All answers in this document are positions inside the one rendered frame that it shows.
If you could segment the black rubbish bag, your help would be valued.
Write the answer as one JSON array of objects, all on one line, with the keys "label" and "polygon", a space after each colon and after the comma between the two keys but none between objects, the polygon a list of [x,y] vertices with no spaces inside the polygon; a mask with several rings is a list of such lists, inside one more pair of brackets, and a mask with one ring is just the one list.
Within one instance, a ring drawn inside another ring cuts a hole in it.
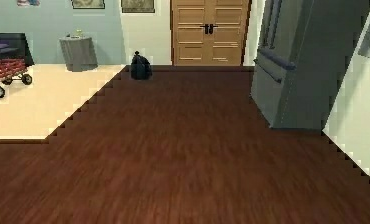
[{"label": "black rubbish bag", "polygon": [[150,62],[138,51],[132,58],[130,72],[134,80],[148,80],[152,76]]}]

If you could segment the brown wooden double door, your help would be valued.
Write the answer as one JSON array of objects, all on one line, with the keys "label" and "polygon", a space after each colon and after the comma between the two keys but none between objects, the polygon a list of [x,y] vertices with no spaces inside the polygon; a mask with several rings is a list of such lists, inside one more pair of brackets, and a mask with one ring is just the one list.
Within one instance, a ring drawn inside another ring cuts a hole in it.
[{"label": "brown wooden double door", "polygon": [[[243,64],[252,0],[171,0],[172,64]],[[200,27],[214,24],[213,34]]]}]

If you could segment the grey fridge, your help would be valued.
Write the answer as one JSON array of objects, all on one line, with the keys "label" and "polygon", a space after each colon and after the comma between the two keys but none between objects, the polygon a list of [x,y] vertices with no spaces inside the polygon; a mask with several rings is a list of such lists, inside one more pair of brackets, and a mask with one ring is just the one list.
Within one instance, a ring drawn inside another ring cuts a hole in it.
[{"label": "grey fridge", "polygon": [[324,128],[370,0],[266,0],[251,97],[276,129]]}]

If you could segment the grey round side table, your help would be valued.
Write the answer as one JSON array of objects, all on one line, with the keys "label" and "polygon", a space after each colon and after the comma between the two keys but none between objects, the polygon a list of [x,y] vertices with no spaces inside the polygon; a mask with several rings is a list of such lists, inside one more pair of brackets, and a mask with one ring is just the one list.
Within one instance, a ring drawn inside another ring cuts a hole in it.
[{"label": "grey round side table", "polygon": [[98,67],[91,37],[63,37],[59,42],[68,71],[83,72]]}]

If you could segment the red wheeled cart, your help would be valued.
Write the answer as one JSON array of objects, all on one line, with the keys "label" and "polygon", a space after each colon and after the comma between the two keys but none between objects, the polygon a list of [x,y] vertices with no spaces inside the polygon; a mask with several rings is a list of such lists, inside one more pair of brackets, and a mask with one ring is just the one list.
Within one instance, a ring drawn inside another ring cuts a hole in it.
[{"label": "red wheeled cart", "polygon": [[[24,59],[0,59],[0,83],[10,85],[14,80],[21,80],[24,85],[30,85],[33,78],[27,73]],[[0,99],[5,96],[5,89],[0,86]]]}]

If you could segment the dark framed wall picture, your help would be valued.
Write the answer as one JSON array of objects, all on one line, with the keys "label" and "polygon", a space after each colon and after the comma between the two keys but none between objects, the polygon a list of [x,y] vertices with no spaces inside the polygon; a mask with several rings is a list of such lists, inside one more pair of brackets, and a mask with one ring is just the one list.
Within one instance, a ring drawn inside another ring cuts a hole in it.
[{"label": "dark framed wall picture", "polygon": [[154,13],[154,0],[121,0],[123,13]]},{"label": "dark framed wall picture", "polygon": [[104,0],[71,0],[74,9],[104,9]]}]

